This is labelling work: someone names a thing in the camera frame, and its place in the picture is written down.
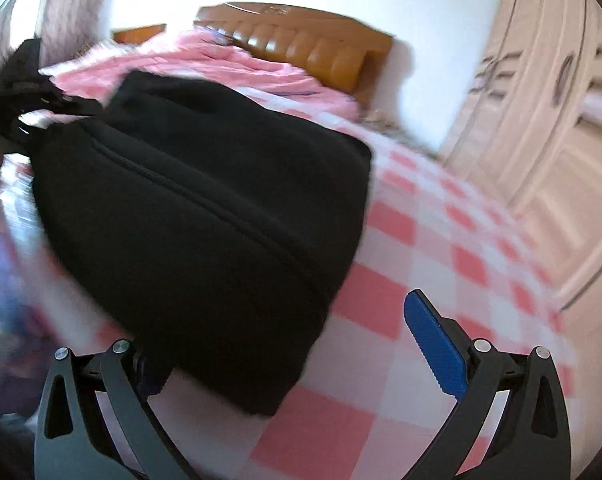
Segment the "black pants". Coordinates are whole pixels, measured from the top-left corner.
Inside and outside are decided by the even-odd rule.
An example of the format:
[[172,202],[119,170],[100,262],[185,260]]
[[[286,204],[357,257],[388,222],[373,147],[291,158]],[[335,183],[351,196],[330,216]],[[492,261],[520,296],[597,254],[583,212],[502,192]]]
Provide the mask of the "black pants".
[[96,304],[239,410],[275,414],[359,246],[369,147],[223,84],[134,70],[30,159],[49,245]]

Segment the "pink crumpled quilt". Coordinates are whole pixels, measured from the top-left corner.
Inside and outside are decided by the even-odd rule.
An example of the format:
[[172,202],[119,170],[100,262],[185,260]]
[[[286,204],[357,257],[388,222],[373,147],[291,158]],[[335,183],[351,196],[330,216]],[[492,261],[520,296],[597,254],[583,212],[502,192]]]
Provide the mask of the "pink crumpled quilt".
[[328,88],[302,68],[256,58],[200,26],[186,32],[160,32],[139,46],[104,40],[78,58],[44,67],[40,72],[72,96],[104,102],[131,70],[253,88],[351,122],[359,119],[359,104],[352,96]]

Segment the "pink checkered bed sheet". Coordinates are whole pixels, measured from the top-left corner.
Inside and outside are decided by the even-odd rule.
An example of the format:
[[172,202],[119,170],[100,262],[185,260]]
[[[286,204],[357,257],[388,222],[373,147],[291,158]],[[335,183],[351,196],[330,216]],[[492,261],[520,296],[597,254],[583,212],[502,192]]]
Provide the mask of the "pink checkered bed sheet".
[[570,354],[514,223],[255,89],[0,90],[2,206],[59,350],[39,479],[566,479]]

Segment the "brown wooden nightstand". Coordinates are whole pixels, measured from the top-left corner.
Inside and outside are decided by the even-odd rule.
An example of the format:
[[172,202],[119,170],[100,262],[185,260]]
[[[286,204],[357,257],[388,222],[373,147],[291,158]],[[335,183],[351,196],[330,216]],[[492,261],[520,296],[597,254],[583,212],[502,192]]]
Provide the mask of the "brown wooden nightstand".
[[143,44],[154,36],[167,29],[165,24],[141,26],[135,28],[118,29],[111,32],[111,38],[116,44]]

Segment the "pink wooden wardrobe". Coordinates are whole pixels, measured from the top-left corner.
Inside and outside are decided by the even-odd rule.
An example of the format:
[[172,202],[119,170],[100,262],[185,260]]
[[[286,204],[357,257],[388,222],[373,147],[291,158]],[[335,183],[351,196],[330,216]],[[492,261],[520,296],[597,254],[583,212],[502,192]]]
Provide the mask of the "pink wooden wardrobe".
[[574,473],[602,474],[602,0],[499,0],[440,156],[531,240],[577,356]]

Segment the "brown padded wooden headboard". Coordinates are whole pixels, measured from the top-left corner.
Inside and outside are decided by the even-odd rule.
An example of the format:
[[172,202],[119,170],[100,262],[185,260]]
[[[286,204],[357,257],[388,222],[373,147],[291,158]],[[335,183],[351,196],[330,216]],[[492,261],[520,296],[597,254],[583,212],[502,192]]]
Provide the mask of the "brown padded wooden headboard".
[[373,101],[393,37],[355,18],[265,2],[202,6],[195,23],[216,30],[256,58],[300,67],[321,84]]

